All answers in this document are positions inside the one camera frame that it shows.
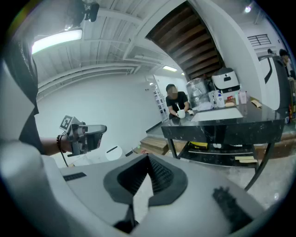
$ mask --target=black t-shirt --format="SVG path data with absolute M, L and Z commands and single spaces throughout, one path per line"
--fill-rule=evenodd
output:
M 41 154 L 44 154 L 34 117 L 39 113 L 36 102 L 38 79 L 31 46 L 30 40 L 12 40 L 4 52 L 4 60 L 17 85 L 35 106 L 23 127 L 19 140 L 36 147 Z
M 183 91 L 178 92 L 178 97 L 175 100 L 170 99 L 168 96 L 166 97 L 166 105 L 167 105 L 167 107 L 172 106 L 173 110 L 175 112 L 177 112 L 179 110 L 176 103 L 179 104 L 180 109 L 184 109 L 185 108 L 184 103 L 187 102 L 187 101 L 188 101 L 187 96 Z

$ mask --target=black marble table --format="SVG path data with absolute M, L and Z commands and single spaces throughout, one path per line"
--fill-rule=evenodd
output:
M 242 118 L 196 122 L 192 121 L 194 116 L 186 113 L 185 118 L 174 117 L 164 122 L 161 129 L 164 137 L 168 139 L 169 149 L 172 151 L 174 158 L 185 158 L 221 166 L 255 168 L 255 175 L 245 188 L 248 190 L 267 164 L 274 143 L 281 140 L 284 129 L 284 117 L 265 105 L 257 108 L 251 102 L 235 107 L 242 114 Z M 180 154 L 177 155 L 173 139 L 209 143 L 210 146 L 213 143 L 219 143 L 224 146 L 228 145 L 229 148 L 202 150 L 194 154 L 194 152 L 189 151 L 186 145 Z M 259 166 L 253 163 L 240 164 L 238 161 L 235 161 L 235 156 L 254 156 L 257 159 L 254 144 L 262 143 L 267 143 L 268 146 Z

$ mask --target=white cup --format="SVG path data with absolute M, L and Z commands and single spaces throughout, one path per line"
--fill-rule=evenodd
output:
M 177 112 L 177 114 L 178 114 L 178 116 L 179 116 L 180 119 L 185 118 L 185 111 L 184 111 L 184 109 L 179 110 Z

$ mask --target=black hair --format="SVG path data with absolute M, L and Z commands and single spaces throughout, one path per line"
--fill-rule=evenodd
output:
M 289 56 L 288 52 L 287 52 L 286 50 L 283 50 L 283 49 L 280 49 L 280 50 L 279 50 L 279 55 L 280 55 L 281 57 L 282 57 L 282 56 L 285 56 L 285 55 Z
M 174 84 L 168 84 L 167 86 L 166 86 L 166 92 L 169 90 L 169 89 L 171 89 L 172 87 L 176 87 Z

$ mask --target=black cable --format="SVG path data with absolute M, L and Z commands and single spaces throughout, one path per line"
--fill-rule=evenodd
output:
M 64 159 L 64 162 L 65 162 L 66 166 L 69 167 L 68 164 L 67 164 L 67 162 L 66 162 L 66 159 L 65 159 L 65 157 L 64 157 L 64 155 L 63 155 L 62 149 L 61 149 L 61 139 L 62 139 L 62 137 L 63 137 L 65 134 L 66 134 L 66 132 L 63 132 L 61 135 L 58 136 L 58 139 L 59 139 L 58 147 L 59 147 L 59 149 L 60 149 L 61 155 L 62 155 L 62 157 L 63 157 L 63 159 Z

